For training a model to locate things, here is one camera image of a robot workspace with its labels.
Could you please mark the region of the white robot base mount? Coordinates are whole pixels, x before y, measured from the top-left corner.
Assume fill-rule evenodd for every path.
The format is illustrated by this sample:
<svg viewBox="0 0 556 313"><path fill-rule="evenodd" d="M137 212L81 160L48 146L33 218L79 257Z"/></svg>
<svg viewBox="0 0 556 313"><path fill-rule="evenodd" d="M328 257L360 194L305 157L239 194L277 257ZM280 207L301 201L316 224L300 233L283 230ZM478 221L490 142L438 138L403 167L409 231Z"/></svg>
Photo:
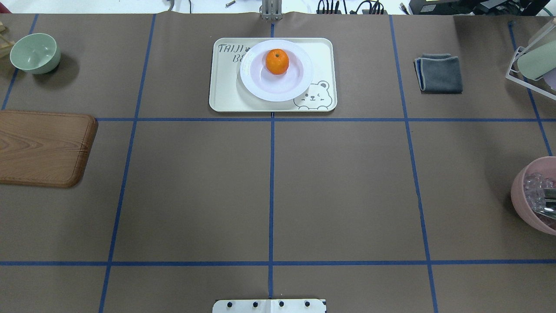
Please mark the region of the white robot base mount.
<svg viewBox="0 0 556 313"><path fill-rule="evenodd" d="M321 299L246 299L218 300L213 313L326 313Z"/></svg>

